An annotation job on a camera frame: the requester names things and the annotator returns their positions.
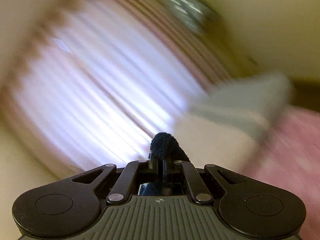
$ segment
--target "gray gripper base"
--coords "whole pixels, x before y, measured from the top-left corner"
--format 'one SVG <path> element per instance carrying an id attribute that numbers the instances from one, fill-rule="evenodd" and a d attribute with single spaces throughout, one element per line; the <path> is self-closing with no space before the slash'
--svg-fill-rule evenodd
<path id="1" fill-rule="evenodd" d="M 187 196 L 133 196 L 108 207 L 87 231 L 68 240 L 224 240 L 247 239 L 226 228 L 207 206 Z M 287 240 L 298 239 L 291 236 Z M 23 236 L 21 240 L 33 240 Z"/>

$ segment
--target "brown curtain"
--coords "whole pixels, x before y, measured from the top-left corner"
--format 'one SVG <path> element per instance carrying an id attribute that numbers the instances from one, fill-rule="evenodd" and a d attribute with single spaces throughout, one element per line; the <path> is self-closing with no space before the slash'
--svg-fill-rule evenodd
<path id="1" fill-rule="evenodd" d="M 9 125 L 60 178 L 148 156 L 210 83 L 215 56 L 154 0 L 68 0 L 2 90 Z"/>

